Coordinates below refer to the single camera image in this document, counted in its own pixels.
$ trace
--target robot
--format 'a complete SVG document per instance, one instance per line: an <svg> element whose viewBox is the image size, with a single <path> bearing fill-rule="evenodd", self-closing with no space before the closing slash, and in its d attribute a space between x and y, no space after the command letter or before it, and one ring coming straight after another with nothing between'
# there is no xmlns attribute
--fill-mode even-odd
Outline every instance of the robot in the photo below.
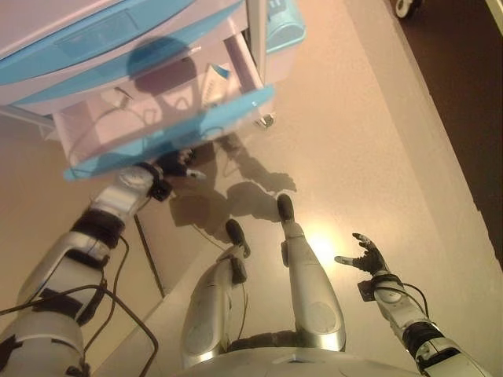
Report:
<svg viewBox="0 0 503 377"><path fill-rule="evenodd" d="M80 327L89 322L104 295L125 308L106 289L104 267L127 221L149 198L165 200L169 176L197 176L187 169L190 153L161 156L154 163L122 169L86 208L69 232L47 252L27 278L18 306L0 315L18 312L0 335L0 376L88 377ZM303 230L295 221L292 201L277 198L285 232L283 263L289 270L295 331L261 334L229 344L230 290L247 279L245 260L251 256L244 233L235 220L226 223L233 245L223 252L197 283L182 331L185 370L179 376L413 376L385 364L344 352L343 313L329 278ZM400 278L391 273L376 245L354 234L365 248L360 258L336 257L338 263L368 272L358 284L365 301L376 301L383 317L417 363L431 377L489 377L480 365L446 338L416 305ZM156 340L145 325L142 328ZM141 375L147 375L149 359Z"/></svg>

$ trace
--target cable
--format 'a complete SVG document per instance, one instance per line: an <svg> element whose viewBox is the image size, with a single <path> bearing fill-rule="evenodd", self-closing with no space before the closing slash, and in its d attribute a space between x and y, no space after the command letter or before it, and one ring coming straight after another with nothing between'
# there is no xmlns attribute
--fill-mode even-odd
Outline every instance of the cable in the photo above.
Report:
<svg viewBox="0 0 503 377"><path fill-rule="evenodd" d="M202 230L200 230L199 228L197 228L194 224L192 224L192 227L202 236L204 237L208 242L211 242L213 243L216 247L218 247L221 251L225 251L226 249L224 249L223 247L221 247L220 245L218 245L214 240L212 240L211 238L209 238L208 236L206 236Z"/></svg>
<svg viewBox="0 0 503 377"><path fill-rule="evenodd" d="M392 287L375 287L374 291L392 291L392 292L399 293L401 295L405 295L416 303L416 305L419 307L420 311L423 312L423 314L426 317L428 316L426 314L426 312L424 311L423 307L421 306L421 304L408 292L400 291L398 288L392 288Z"/></svg>
<svg viewBox="0 0 503 377"><path fill-rule="evenodd" d="M248 309L248 294L244 292L244 283L241 284L241 288L243 288L243 320L241 321L241 328L239 330L237 340L241 339L241 335L243 334L244 322L246 320L246 312Z"/></svg>
<svg viewBox="0 0 503 377"><path fill-rule="evenodd" d="M122 272L122 269L123 269L123 266L124 266L124 262L126 261L127 255L129 254L129 243L122 236L120 236L120 239L124 242L124 246L126 247L126 250L124 251L123 259L120 262L119 268L117 269L116 277L113 280L112 293L114 295L117 295L117 284L119 283L119 276L120 276L120 273ZM107 319L96 330L96 332L94 333L93 337L89 340L89 342L87 342L86 346L84 347L84 354L86 354L86 352L89 349L89 347L91 347L91 345L94 343L94 341L100 335L100 333L103 331L103 329L106 328L106 326L108 325L108 322L110 322L110 320L113 317L113 313L114 313L115 309L116 309L116 302L112 300L112 305L110 306L110 313L108 313Z"/></svg>
<svg viewBox="0 0 503 377"><path fill-rule="evenodd" d="M419 293L421 295L421 297L423 298L423 303L424 303L424 311L426 312L426 317L430 317L430 313L429 313L429 310L428 310L428 301L426 301L426 296L424 295L424 293L422 292L421 289L419 289L418 287L416 287L415 285L412 285L412 284L409 284L409 283L402 283L403 285L405 285L406 287L411 287L413 290L415 290L417 293Z"/></svg>
<svg viewBox="0 0 503 377"><path fill-rule="evenodd" d="M152 197L149 196L149 198L136 210L136 213L140 212L143 208L145 208L145 206L150 203L151 198Z"/></svg>
<svg viewBox="0 0 503 377"><path fill-rule="evenodd" d="M58 297L61 297L61 296L70 295L71 293L75 293L75 292L79 292L79 291L84 291L86 289L99 290L99 291L103 292L104 294L106 294L110 299L112 299L113 301L117 302L119 304L119 306L127 313L127 315L132 320L134 320L134 322L136 322L136 324L150 338L150 341L153 344L154 350L152 351L152 354L150 355L150 357L147 360L147 362L145 363L145 366L141 370L140 377L145 377L147 375L147 371L150 368L150 365L152 364L154 358L157 355L157 351L159 350L159 343L157 342L156 336L150 331L149 328L147 328L147 326L143 323L143 321L140 320L140 318L138 318L137 315L134 314L134 312L131 309L129 309L129 307L127 307L126 304L124 304L124 302L119 297L117 297L111 291L109 291L108 289L106 289L106 288L104 288L104 287L102 287L100 285L96 285L96 284L83 285L81 287L68 289L67 291L63 291L61 293L55 294L55 295L47 297L47 298L42 298L42 299L39 299L39 300L36 300L36 301L28 302L26 304L14 306L14 307L9 308L9 309L0 310L0 317L1 316L5 316L6 314L15 313L15 312L18 312L20 310L23 310L23 309L26 309L26 308L30 308L30 307L35 306L35 305L42 304L44 302L48 302L48 301L54 300L55 298L58 298Z"/></svg>

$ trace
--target blue plastic trim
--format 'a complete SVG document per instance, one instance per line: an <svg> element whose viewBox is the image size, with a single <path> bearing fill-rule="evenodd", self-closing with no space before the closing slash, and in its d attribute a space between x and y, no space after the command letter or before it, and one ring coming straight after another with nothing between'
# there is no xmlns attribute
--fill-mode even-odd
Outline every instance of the blue plastic trim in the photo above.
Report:
<svg viewBox="0 0 503 377"><path fill-rule="evenodd" d="M221 75L224 79L227 79L229 78L229 73L230 71L225 69L225 68L222 68L220 67L219 65L217 64L212 64L211 65L213 67L213 69L219 74Z"/></svg>
<svg viewBox="0 0 503 377"><path fill-rule="evenodd" d="M0 85L46 75L127 43L194 0L123 0L0 60Z"/></svg>
<svg viewBox="0 0 503 377"><path fill-rule="evenodd" d="M231 127L258 106L271 100L274 88L266 86L254 90L227 104L187 119L164 130L159 130L98 157L88 159L76 167L67 169L64 177L69 181L90 178L110 170L127 167L164 153L194 146L210 137L217 136Z"/></svg>
<svg viewBox="0 0 503 377"><path fill-rule="evenodd" d="M266 53L275 53L301 43L306 25L295 0L269 0Z"/></svg>
<svg viewBox="0 0 503 377"><path fill-rule="evenodd" d="M140 46L115 59L107 61L89 71L82 72L50 88L22 98L14 102L13 105L32 104L65 97L104 85L107 82L125 76L135 75L140 71L151 68L187 49L191 43L194 43L230 16L240 6L242 1L232 4L183 29L177 30L166 37L158 38L147 45Z"/></svg>

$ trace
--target cart wheel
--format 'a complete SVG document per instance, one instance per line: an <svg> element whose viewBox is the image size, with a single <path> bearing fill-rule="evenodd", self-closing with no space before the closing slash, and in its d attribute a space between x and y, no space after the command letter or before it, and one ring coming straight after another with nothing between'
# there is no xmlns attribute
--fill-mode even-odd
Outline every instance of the cart wheel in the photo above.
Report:
<svg viewBox="0 0 503 377"><path fill-rule="evenodd" d="M233 245L242 245L244 243L243 229L236 220L232 218L228 220L226 223L226 231Z"/></svg>
<svg viewBox="0 0 503 377"><path fill-rule="evenodd" d="M277 211L282 221L293 220L293 203L290 196L281 194L277 198Z"/></svg>
<svg viewBox="0 0 503 377"><path fill-rule="evenodd" d="M423 0L397 0L395 4L395 14L402 20L410 18L416 9L421 6L422 2Z"/></svg>

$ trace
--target robot leg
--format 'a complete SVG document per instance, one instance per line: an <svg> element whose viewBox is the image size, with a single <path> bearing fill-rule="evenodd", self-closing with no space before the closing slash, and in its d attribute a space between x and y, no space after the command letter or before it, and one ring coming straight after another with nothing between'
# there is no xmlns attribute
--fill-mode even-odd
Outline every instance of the robot leg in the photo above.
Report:
<svg viewBox="0 0 503 377"><path fill-rule="evenodd" d="M228 220L226 230L233 246L203 274L190 299L182 330L184 368L225 353L229 347L230 291L246 281L243 260L250 251L236 221Z"/></svg>
<svg viewBox="0 0 503 377"><path fill-rule="evenodd" d="M343 351L346 331L336 294L323 267L310 248L303 230L295 222L290 198L277 199L285 241L283 263L289 268L293 312L305 347Z"/></svg>

